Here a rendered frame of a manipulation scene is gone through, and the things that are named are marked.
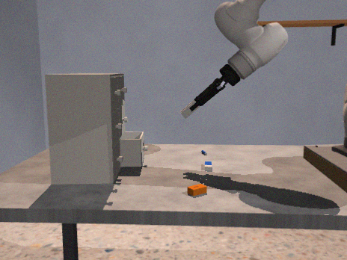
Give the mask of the grey chest of drawers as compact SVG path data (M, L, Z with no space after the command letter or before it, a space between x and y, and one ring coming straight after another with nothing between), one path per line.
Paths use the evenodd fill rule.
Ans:
M52 185L114 184L110 76L45 75Z

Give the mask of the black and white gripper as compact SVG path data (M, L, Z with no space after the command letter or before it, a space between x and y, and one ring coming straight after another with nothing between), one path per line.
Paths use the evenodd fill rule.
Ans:
M200 106L203 106L208 102L213 96L223 90L227 83L234 86L241 80L239 75L229 64L223 66L220 69L220 73L222 74L222 77L216 78L200 95L196 97L196 99L180 111L185 119L194 113Z

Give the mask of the blue and beige eraser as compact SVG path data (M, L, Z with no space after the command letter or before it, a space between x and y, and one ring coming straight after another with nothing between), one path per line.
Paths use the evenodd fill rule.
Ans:
M212 162L205 161L205 170L212 170Z

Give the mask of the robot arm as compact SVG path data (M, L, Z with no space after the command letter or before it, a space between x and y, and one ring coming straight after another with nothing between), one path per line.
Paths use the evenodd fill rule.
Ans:
M277 22L257 25L259 11L265 0L236 0L219 5L215 23L220 32L240 50L227 62L241 79L246 79L271 61L287 44L288 34ZM344 145L332 151L347 157L347 84L343 104Z

